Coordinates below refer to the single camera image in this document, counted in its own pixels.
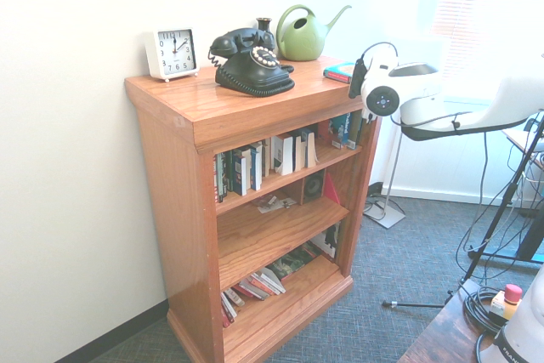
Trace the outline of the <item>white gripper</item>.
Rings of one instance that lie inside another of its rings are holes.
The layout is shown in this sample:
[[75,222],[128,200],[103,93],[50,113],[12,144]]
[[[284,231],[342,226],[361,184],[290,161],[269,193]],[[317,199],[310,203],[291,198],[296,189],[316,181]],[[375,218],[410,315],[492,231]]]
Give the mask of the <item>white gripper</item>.
[[365,82],[387,82],[390,72],[399,65],[396,47],[391,43],[381,43],[371,48],[371,52]]

